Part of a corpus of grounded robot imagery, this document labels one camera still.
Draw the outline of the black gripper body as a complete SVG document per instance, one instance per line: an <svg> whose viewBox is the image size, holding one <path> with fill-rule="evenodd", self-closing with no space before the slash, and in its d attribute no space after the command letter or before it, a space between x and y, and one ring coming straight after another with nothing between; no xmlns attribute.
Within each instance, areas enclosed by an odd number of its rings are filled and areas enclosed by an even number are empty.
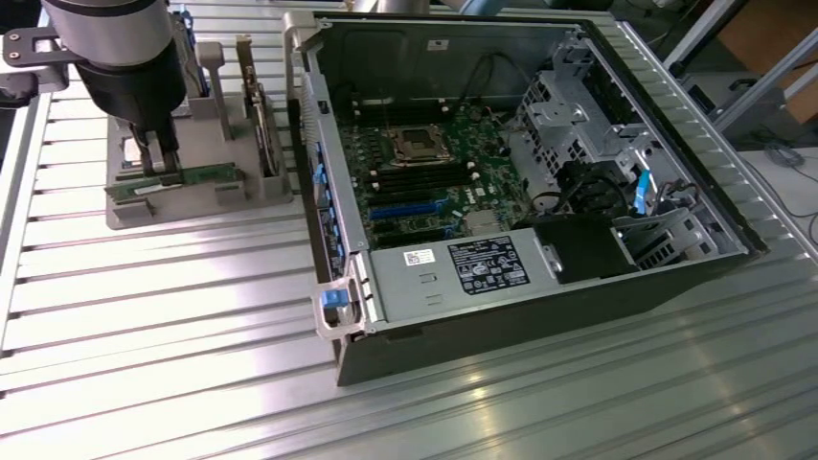
<svg viewBox="0 0 818 460"><path fill-rule="evenodd" d="M76 70L96 106L129 122L139 131L155 131L162 144L176 144L171 112L184 100L184 78L175 45L140 65L104 68L91 62Z"/></svg>

